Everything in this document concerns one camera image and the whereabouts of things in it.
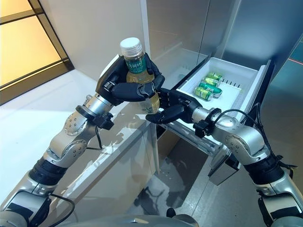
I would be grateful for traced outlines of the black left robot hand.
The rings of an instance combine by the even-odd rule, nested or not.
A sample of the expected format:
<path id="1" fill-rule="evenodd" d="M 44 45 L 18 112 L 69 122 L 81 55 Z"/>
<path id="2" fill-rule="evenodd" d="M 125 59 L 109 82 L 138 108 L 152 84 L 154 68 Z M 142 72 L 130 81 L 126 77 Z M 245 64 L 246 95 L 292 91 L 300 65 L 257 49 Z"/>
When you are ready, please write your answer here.
<path id="1" fill-rule="evenodd" d="M 154 75 L 151 82 L 127 83 L 129 70 L 126 61 L 123 56 L 117 54 L 103 69 L 97 82 L 96 93 L 114 106 L 124 101 L 140 102 L 153 97 L 160 91 L 165 78 L 147 53 L 144 54 L 144 59 L 148 74 Z"/>

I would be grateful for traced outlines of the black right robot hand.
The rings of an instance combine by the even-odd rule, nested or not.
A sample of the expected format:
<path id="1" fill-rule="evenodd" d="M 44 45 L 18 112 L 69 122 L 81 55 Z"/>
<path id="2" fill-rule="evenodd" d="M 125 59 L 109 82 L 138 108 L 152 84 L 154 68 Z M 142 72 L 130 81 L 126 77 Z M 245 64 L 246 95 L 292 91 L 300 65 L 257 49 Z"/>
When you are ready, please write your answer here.
<path id="1" fill-rule="evenodd" d="M 147 114 L 145 119 L 155 124 L 167 124 L 177 119 L 185 123 L 193 123 L 192 115 L 202 105 L 192 96 L 177 90 L 161 88 L 158 92 L 162 112 Z"/>

